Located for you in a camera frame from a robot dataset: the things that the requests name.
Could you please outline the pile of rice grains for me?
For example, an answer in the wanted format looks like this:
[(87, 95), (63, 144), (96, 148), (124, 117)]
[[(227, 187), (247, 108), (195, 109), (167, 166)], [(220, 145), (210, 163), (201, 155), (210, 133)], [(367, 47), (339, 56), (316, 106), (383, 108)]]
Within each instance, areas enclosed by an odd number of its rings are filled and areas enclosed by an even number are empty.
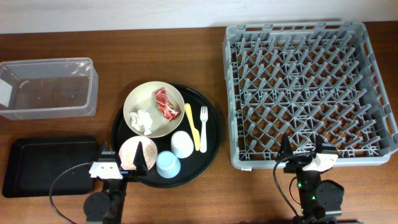
[[(157, 159), (157, 149), (152, 147), (151, 145), (142, 145), (144, 150), (144, 157), (147, 163), (147, 168), (151, 169), (155, 165), (155, 161)], [(124, 170), (135, 170), (136, 167), (133, 164), (134, 156), (136, 150), (128, 150), (123, 154), (123, 163), (122, 167)]]

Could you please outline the red snack wrapper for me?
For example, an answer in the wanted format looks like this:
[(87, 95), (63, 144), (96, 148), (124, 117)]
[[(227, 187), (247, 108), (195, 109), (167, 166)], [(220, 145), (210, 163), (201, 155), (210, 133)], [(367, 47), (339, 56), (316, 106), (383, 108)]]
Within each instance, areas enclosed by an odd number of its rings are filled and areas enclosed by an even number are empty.
[(164, 87), (158, 89), (154, 93), (156, 104), (164, 118), (169, 121), (175, 119), (181, 111), (176, 109), (167, 96), (167, 91)]

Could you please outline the large beige bowl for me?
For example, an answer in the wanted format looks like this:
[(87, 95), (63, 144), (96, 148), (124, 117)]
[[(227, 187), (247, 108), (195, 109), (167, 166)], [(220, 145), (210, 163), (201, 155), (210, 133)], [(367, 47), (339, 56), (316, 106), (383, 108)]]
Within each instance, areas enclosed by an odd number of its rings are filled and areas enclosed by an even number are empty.
[[(165, 88), (169, 101), (173, 104), (174, 108), (181, 113), (172, 121), (166, 119), (157, 107), (155, 99), (155, 91)], [(139, 110), (146, 110), (151, 119), (153, 120), (151, 131), (152, 134), (147, 135), (148, 138), (160, 138), (175, 131), (183, 120), (185, 115), (185, 102), (182, 94), (171, 84), (165, 82), (146, 82), (143, 83), (127, 96), (123, 106), (123, 116), (127, 126), (136, 134), (144, 136), (133, 126), (131, 126), (130, 112), (137, 112)]]

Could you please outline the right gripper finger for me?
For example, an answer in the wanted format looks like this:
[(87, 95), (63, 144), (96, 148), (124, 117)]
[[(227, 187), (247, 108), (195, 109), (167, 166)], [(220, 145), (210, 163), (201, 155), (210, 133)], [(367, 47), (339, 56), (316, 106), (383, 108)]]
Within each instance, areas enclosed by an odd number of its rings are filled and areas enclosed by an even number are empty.
[(280, 143), (280, 149), (277, 153), (277, 157), (275, 159), (276, 162), (280, 162), (282, 159), (293, 156), (293, 150), (289, 141), (289, 136), (287, 133), (284, 133), (282, 136), (282, 140)]
[(316, 153), (335, 153), (336, 147), (323, 140), (323, 138), (317, 134), (315, 136), (315, 150)]

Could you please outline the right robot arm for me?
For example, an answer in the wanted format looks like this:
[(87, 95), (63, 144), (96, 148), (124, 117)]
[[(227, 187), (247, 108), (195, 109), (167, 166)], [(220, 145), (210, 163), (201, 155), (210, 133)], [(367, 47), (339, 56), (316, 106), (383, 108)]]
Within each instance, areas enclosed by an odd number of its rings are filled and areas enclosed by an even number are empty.
[(321, 179), (321, 175), (333, 167), (337, 158), (337, 148), (325, 142), (319, 134), (315, 136), (315, 149), (300, 154), (293, 153), (289, 136), (283, 134), (276, 165), (273, 168), (273, 178), (279, 192), (282, 192), (276, 177), (279, 164), (285, 163), (284, 173), (295, 174), (294, 180), (297, 181), (301, 215), (282, 194), (295, 213), (292, 223), (337, 222), (337, 216), (342, 214), (344, 187), (335, 181)]

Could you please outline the white napkin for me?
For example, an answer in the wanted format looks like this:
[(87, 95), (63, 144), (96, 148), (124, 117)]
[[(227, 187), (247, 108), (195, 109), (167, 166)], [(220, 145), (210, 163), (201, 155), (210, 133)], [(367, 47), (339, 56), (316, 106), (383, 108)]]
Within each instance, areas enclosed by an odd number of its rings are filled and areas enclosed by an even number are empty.
[(138, 110), (136, 112), (130, 112), (130, 125), (142, 133), (143, 135), (147, 136), (152, 133), (152, 123), (153, 120), (150, 116), (150, 113), (146, 110)]

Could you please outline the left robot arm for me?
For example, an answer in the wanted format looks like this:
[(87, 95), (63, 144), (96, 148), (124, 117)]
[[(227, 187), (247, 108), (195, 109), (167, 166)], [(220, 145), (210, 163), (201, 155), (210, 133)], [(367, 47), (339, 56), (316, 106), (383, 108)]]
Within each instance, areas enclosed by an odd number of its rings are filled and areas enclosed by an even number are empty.
[(115, 152), (108, 151), (107, 146), (103, 146), (102, 152), (89, 169), (91, 178), (101, 180), (103, 188), (100, 192), (92, 193), (84, 202), (87, 223), (121, 223), (127, 184), (137, 182), (149, 171), (141, 141), (134, 155), (135, 170), (121, 170), (120, 157)]

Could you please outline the small pink bowl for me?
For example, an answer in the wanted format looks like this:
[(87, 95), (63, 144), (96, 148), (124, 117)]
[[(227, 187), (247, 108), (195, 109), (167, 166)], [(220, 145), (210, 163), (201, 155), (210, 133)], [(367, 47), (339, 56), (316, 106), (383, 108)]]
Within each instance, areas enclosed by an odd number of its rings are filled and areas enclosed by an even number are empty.
[(121, 167), (124, 170), (136, 170), (133, 164), (139, 142), (142, 143), (142, 149), (147, 168), (150, 170), (155, 165), (157, 159), (157, 146), (155, 143), (144, 136), (134, 136), (124, 142), (119, 150)]

